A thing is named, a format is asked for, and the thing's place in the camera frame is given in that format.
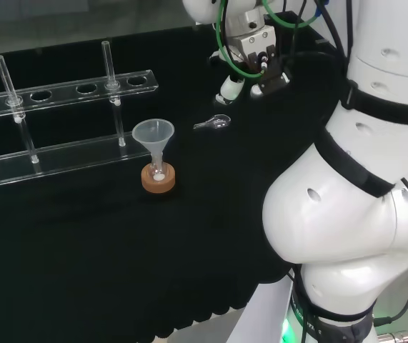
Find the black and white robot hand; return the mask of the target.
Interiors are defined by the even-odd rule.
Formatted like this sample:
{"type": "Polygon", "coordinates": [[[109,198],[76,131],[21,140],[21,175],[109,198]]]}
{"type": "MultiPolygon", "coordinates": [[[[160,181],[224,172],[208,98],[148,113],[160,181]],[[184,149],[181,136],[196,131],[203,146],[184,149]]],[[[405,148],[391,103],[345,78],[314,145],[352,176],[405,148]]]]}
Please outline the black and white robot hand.
{"type": "Polygon", "coordinates": [[[253,99],[273,94],[289,85],[291,75],[279,52],[274,27],[265,25],[250,34],[230,36],[220,33],[221,46],[211,62],[224,62],[229,75],[215,95],[215,102],[230,105],[249,89],[253,99]]]}

